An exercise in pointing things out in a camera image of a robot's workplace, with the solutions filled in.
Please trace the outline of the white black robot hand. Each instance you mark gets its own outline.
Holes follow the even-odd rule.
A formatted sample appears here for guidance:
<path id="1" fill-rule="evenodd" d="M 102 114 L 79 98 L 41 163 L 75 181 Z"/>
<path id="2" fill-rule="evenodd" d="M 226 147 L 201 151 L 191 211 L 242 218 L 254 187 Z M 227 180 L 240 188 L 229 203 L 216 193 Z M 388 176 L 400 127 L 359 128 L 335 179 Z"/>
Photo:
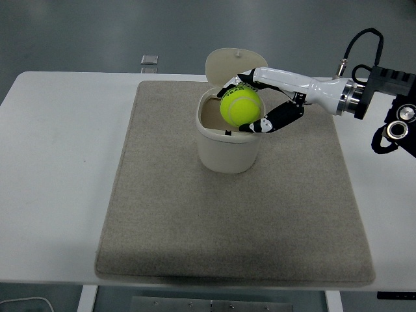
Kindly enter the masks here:
<path id="1" fill-rule="evenodd" d="M 344 91 L 347 82 L 347 78 L 321 81 L 289 71 L 259 67 L 231 78 L 219 91 L 218 97 L 224 97 L 228 90 L 238 85 L 249 86 L 255 91 L 269 88 L 285 94 L 290 100 L 262 118 L 239 126 L 240 132 L 272 133 L 301 118 L 304 105 L 317 104 L 334 116 L 341 115 L 344 109 L 339 103 L 347 97 Z"/>

